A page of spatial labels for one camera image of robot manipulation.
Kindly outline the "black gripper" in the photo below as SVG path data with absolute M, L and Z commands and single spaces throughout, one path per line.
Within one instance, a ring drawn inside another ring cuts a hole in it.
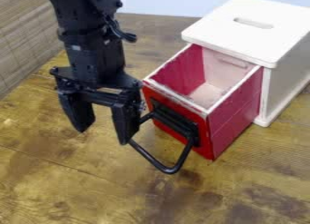
M 96 120 L 92 104 L 109 107 L 118 143 L 124 145 L 138 131 L 141 82 L 125 72 L 105 78 L 92 74 L 77 78 L 70 67 L 54 67 L 49 73 L 56 79 L 62 111 L 76 131 L 84 132 Z

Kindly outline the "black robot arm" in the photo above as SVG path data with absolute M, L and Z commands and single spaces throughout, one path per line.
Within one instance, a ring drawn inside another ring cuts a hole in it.
M 124 71 L 122 42 L 136 35 L 121 30 L 114 13 L 121 0 L 49 0 L 57 18 L 57 38 L 69 59 L 49 73 L 70 124 L 85 131 L 96 121 L 93 106 L 109 107 L 118 143 L 138 131 L 141 82 Z

